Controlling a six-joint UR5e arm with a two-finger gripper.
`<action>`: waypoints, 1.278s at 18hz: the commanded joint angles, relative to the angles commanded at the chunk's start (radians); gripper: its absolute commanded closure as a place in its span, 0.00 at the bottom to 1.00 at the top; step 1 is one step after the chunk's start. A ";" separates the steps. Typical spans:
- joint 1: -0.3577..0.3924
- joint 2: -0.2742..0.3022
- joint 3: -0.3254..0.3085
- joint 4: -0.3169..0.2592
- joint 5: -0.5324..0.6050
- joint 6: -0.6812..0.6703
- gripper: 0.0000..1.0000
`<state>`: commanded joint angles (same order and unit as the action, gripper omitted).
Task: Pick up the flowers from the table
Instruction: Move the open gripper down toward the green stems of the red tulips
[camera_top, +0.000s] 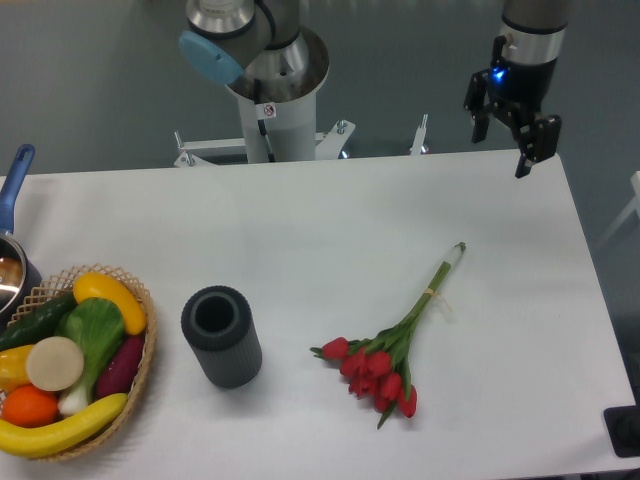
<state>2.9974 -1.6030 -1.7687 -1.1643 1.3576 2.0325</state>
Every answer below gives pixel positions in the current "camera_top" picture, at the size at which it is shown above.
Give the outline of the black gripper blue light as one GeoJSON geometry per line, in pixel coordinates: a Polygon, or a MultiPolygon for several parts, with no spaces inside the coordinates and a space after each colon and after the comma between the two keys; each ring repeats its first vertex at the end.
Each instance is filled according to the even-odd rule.
{"type": "Polygon", "coordinates": [[[490,69],[469,80],[463,108],[472,121],[471,142],[486,139],[494,114],[518,146],[518,179],[556,154],[561,117],[540,112],[555,65],[555,34],[501,34],[493,42],[490,69]]]}

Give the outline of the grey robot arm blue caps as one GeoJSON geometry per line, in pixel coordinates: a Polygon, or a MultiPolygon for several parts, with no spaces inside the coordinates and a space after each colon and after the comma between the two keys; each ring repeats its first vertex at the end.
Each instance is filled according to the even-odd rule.
{"type": "MultiPolygon", "coordinates": [[[[464,108],[471,140],[486,138],[496,120],[520,152],[515,175],[556,153],[562,120],[544,115],[543,99],[557,63],[571,4],[507,1],[488,68],[472,74],[464,108]]],[[[300,23],[297,1],[189,1],[183,58],[235,96],[251,163],[335,160],[355,130],[340,120],[316,130],[316,94],[329,71],[324,42],[300,23]]]]}

